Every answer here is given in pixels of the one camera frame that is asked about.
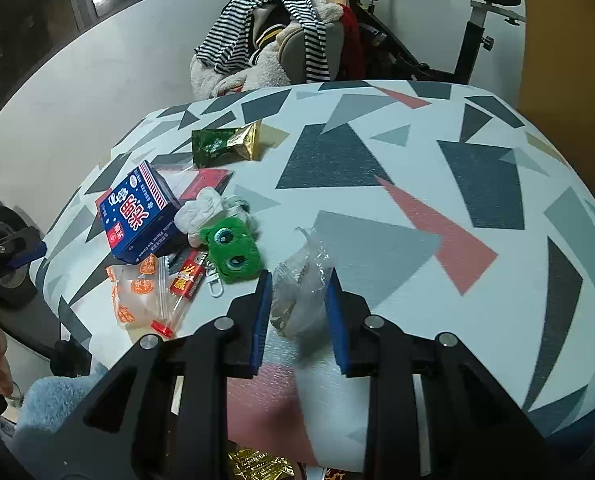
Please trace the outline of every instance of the pink geometric shape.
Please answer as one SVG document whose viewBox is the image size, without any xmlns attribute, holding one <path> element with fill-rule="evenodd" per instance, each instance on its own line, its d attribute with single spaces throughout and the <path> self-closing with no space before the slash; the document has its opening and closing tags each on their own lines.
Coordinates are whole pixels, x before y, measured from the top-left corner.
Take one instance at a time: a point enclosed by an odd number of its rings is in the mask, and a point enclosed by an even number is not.
<svg viewBox="0 0 595 480">
<path fill-rule="evenodd" d="M 291 368 L 263 364 L 252 380 L 228 380 L 228 438 L 275 456 L 317 465 Z"/>
<path fill-rule="evenodd" d="M 463 296 L 497 258 L 497 253 L 407 192 L 383 178 L 376 176 L 376 179 L 417 229 L 443 237 L 437 259 Z"/>
<path fill-rule="evenodd" d="M 393 99 L 398 100 L 402 104 L 407 105 L 407 107 L 412 108 L 413 110 L 431 104 L 428 101 L 424 101 L 424 99 L 419 99 L 417 97 L 413 97 L 407 94 L 402 94 L 394 90 L 387 90 L 386 88 L 380 88 L 379 86 L 376 86 L 375 88 L 377 88 L 381 92 L 384 92 L 386 95 L 391 96 Z"/>
</svg>

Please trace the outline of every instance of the red cap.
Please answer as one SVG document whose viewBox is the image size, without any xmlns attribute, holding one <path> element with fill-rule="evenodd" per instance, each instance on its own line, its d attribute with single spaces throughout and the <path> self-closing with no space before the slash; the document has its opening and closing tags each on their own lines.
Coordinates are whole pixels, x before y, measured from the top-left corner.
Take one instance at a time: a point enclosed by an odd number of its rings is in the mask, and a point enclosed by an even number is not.
<svg viewBox="0 0 595 480">
<path fill-rule="evenodd" d="M 163 325 L 159 321 L 153 321 L 151 323 L 151 328 L 153 330 L 155 330 L 155 332 L 162 334 L 164 337 L 168 337 L 168 338 L 175 337 L 175 332 L 173 332 L 173 330 L 171 330 L 166 325 Z"/>
</svg>

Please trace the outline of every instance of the green plush toy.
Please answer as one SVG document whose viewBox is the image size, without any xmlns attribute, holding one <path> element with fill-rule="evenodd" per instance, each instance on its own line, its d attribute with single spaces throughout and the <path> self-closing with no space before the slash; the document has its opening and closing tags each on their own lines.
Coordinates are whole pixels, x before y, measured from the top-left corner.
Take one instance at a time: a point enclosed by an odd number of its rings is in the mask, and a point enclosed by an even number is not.
<svg viewBox="0 0 595 480">
<path fill-rule="evenodd" d="M 208 259 L 226 283 L 255 278 L 261 270 L 260 251 L 237 217 L 221 219 L 212 227 L 199 232 L 208 246 Z"/>
</svg>

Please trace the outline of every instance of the blue box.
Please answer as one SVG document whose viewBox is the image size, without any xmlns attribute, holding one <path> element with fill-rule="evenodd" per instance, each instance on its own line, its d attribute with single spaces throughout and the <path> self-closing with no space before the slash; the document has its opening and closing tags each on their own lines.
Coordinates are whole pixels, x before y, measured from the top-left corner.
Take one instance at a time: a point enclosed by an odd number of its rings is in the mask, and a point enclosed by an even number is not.
<svg viewBox="0 0 595 480">
<path fill-rule="evenodd" d="M 173 223 L 180 209 L 166 181 L 147 160 L 100 203 L 110 251 L 118 260 L 138 264 L 179 234 Z"/>
</svg>

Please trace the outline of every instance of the exercise bike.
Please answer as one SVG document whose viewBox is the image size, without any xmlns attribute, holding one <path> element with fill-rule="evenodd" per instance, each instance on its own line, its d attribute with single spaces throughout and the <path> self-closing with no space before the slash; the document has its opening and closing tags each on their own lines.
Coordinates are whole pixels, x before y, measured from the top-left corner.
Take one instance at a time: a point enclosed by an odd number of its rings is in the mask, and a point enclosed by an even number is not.
<svg viewBox="0 0 595 480">
<path fill-rule="evenodd" d="M 420 62 L 404 43 L 375 16 L 375 3 L 378 0 L 369 1 L 370 4 L 365 6 L 361 0 L 349 0 L 349 6 L 357 17 L 363 38 L 368 79 L 406 79 L 468 84 L 480 48 L 484 47 L 491 51 L 495 44 L 493 38 L 484 36 L 486 15 L 489 12 L 498 14 L 505 17 L 507 23 L 515 26 L 519 26 L 519 22 L 526 22 L 526 17 L 503 8 L 519 6 L 522 0 L 471 1 L 471 18 L 466 23 L 455 72 L 445 72 L 435 70 L 427 63 Z"/>
</svg>

